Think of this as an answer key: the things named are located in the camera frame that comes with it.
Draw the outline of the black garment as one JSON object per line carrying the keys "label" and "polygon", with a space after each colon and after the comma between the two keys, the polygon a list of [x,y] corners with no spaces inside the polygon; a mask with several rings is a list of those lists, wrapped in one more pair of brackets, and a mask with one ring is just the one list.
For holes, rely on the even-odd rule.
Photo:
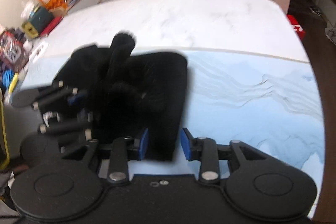
{"label": "black garment", "polygon": [[75,50],[53,82],[87,92],[93,131],[111,143],[149,133],[147,157],[173,159],[185,106],[187,59],[176,52],[134,55],[135,38],[117,33],[109,47],[91,44]]}

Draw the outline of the red dates bag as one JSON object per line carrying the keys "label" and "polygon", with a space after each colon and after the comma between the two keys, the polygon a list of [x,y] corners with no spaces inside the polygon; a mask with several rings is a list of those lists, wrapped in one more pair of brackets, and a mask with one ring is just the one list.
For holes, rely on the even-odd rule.
{"label": "red dates bag", "polygon": [[1,60],[14,72],[19,73],[29,60],[29,53],[15,36],[4,31],[1,34]]}

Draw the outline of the light blue patterned mat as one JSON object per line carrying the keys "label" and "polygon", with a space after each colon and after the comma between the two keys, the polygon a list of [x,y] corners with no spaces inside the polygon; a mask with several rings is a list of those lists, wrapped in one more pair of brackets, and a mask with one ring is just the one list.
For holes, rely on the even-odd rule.
{"label": "light blue patterned mat", "polygon": [[[323,144],[311,67],[236,53],[179,54],[188,82],[173,159],[149,159],[146,150],[128,161],[127,185],[63,185],[62,153],[76,143],[21,153],[29,168],[11,188],[20,223],[310,223],[318,188],[302,166]],[[218,144],[242,141],[265,159],[233,173],[221,161],[220,183],[202,184],[201,163],[183,152],[183,128]]]}

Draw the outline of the yellow cloth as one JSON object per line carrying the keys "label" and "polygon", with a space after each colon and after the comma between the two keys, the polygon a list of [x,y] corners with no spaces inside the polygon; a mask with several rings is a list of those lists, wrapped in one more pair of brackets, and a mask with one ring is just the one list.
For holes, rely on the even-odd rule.
{"label": "yellow cloth", "polygon": [[17,85],[17,82],[18,82],[18,76],[19,76],[19,73],[15,73],[12,80],[11,80],[11,83],[9,84],[9,87],[8,87],[8,95],[9,97],[11,96],[11,94],[13,93],[16,85]]}

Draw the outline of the blue plastic bag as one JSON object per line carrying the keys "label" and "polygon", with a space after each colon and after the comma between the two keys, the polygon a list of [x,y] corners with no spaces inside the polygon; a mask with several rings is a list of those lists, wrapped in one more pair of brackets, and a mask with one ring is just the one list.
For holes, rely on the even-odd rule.
{"label": "blue plastic bag", "polygon": [[9,88],[11,81],[13,80],[13,77],[14,72],[11,71],[10,69],[3,72],[1,77],[1,89],[3,92],[5,92]]}

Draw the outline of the red notebook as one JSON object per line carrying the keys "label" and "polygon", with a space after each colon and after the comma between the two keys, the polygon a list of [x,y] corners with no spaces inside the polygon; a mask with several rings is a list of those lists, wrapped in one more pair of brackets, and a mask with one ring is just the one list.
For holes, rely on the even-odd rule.
{"label": "red notebook", "polygon": [[44,30],[40,33],[39,37],[49,36],[49,34],[57,27],[57,25],[63,20],[62,16],[57,16],[52,19],[52,21],[46,26]]}

